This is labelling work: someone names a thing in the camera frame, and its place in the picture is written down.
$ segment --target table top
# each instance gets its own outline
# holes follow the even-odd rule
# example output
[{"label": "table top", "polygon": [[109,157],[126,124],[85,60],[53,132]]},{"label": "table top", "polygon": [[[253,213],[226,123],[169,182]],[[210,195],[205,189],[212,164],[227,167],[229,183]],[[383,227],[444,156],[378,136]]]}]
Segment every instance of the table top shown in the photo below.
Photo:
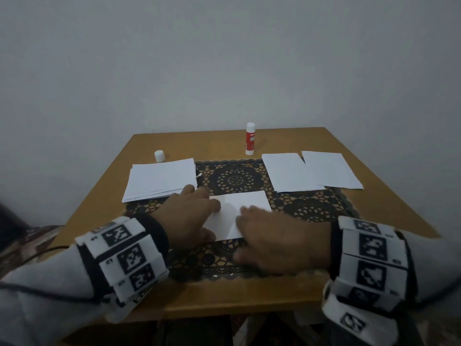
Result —
[{"label": "table top", "polygon": [[[163,150],[165,161],[256,159],[262,153],[299,153],[302,150],[342,153],[364,190],[347,190],[360,217],[390,224],[427,237],[436,231],[387,187],[370,169],[325,128],[257,130],[255,153],[245,154],[245,130],[175,132],[134,135],[71,216],[52,246],[73,244],[74,238],[122,215],[122,196],[132,164],[155,162]],[[157,285],[125,322],[219,314],[288,310],[320,306],[328,276],[302,273],[267,278],[167,282]]]}]

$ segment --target white wall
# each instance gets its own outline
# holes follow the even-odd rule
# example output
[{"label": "white wall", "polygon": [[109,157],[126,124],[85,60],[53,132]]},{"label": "white wall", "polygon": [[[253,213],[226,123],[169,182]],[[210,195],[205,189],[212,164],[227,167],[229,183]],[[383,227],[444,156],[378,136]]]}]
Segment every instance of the white wall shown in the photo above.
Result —
[{"label": "white wall", "polygon": [[326,126],[458,223],[461,0],[1,0],[0,203],[65,223],[134,133]]}]

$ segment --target hand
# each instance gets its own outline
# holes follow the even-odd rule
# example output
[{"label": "hand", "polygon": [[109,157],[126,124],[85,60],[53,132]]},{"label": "hand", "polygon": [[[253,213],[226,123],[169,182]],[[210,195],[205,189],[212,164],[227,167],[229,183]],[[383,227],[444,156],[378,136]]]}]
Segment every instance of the hand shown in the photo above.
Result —
[{"label": "hand", "polygon": [[214,242],[216,236],[202,228],[213,212],[221,210],[219,200],[210,199],[208,189],[187,185],[181,194],[172,194],[151,216],[165,229],[172,249],[192,249],[195,246]]},{"label": "hand", "polygon": [[330,267],[330,223],[302,221],[255,206],[240,212],[237,227],[248,245],[234,253],[236,263],[272,273]]}]

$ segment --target black cable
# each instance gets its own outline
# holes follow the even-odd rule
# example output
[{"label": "black cable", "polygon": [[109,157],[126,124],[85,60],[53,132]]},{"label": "black cable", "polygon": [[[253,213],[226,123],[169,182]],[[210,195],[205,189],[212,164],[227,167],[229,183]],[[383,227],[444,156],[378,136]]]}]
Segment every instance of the black cable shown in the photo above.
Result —
[{"label": "black cable", "polygon": [[61,249],[69,249],[69,246],[68,245],[60,245],[60,246],[54,246],[52,248],[48,248],[46,250],[43,250],[41,252],[38,252],[34,255],[32,255],[31,257],[29,257],[27,260],[23,261],[23,263],[21,263],[21,266],[22,265],[25,265],[27,262],[30,262],[32,261],[33,259],[35,259],[36,257],[39,257],[47,252],[50,252],[50,251],[54,251],[54,250],[61,250]]},{"label": "black cable", "polygon": [[14,284],[14,283],[5,283],[2,281],[0,281],[0,290],[11,290],[11,291],[16,291],[16,292],[23,292],[26,294],[49,298],[51,300],[72,302],[72,303],[100,304],[101,302],[105,302],[105,303],[108,302],[106,299],[100,299],[100,298],[95,298],[95,297],[92,297],[92,298],[76,297],[76,296],[55,294],[53,292],[42,291],[42,290],[34,289],[28,286]]}]

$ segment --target paper sheet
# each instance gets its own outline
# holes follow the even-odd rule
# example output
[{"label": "paper sheet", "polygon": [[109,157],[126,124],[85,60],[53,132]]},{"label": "paper sheet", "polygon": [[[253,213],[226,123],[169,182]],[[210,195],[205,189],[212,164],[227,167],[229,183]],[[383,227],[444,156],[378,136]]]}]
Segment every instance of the paper sheet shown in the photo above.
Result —
[{"label": "paper sheet", "polygon": [[156,164],[133,164],[123,203],[179,193],[186,185],[197,188],[193,158]]},{"label": "paper sheet", "polygon": [[322,190],[313,174],[306,171],[297,153],[262,154],[262,160],[276,192]]},{"label": "paper sheet", "polygon": [[313,174],[320,185],[363,189],[341,153],[302,151],[302,154],[307,172]]},{"label": "paper sheet", "polygon": [[242,206],[255,205],[258,208],[272,211],[264,191],[224,194],[211,196],[210,199],[218,199],[221,202],[221,211],[211,214],[203,227],[213,231],[217,241],[242,237],[235,223],[235,217],[240,214]]}]

